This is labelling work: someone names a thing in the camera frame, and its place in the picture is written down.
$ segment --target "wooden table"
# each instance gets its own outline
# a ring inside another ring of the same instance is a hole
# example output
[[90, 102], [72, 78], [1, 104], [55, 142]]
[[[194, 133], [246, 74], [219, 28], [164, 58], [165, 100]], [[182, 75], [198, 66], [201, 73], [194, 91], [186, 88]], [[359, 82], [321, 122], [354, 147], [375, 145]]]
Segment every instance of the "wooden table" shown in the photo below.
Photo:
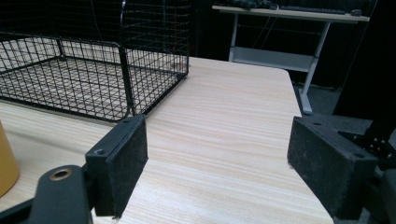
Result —
[[[148, 163], [120, 223], [332, 223], [288, 166], [300, 115], [285, 70], [191, 58], [188, 78], [148, 115]], [[84, 164], [111, 129], [5, 103], [0, 120], [21, 168], [0, 211], [34, 197], [48, 170]]]

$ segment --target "yellow object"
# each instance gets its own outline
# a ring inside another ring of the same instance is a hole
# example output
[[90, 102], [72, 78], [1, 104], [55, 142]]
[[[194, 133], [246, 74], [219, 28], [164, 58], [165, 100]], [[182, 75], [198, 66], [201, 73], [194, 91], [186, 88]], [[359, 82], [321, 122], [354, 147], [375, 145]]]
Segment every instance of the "yellow object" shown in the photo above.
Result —
[[0, 121], [0, 197], [14, 186], [19, 176], [20, 169]]

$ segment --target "shelf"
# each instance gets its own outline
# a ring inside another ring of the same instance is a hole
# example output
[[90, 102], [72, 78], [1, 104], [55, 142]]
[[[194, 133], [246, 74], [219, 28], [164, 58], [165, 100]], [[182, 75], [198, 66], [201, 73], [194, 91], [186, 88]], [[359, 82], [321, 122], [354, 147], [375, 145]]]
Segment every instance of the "shelf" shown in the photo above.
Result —
[[308, 72], [313, 56], [276, 52], [262, 49], [235, 47], [233, 62], [283, 68], [292, 71]]

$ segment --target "black wire basket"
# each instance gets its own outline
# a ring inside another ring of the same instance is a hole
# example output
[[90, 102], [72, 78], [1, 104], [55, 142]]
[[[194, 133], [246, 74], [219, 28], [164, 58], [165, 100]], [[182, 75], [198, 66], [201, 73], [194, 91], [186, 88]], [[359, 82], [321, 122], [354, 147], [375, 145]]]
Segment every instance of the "black wire basket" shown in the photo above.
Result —
[[188, 0], [2, 0], [0, 99], [117, 122], [189, 73]]

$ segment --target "floor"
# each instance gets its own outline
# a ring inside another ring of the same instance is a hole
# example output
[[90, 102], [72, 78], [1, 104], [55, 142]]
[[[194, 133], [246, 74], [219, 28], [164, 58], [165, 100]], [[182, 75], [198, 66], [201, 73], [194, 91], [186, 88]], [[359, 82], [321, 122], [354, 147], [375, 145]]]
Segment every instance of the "floor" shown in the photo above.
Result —
[[[298, 99], [299, 106], [300, 98], [298, 97], [298, 90], [303, 88], [303, 84], [294, 84], [294, 92]], [[320, 86], [311, 85], [308, 90], [308, 99], [311, 104], [312, 111], [315, 114], [332, 115], [332, 112], [337, 105], [341, 90], [334, 90], [331, 88], [324, 88]]]

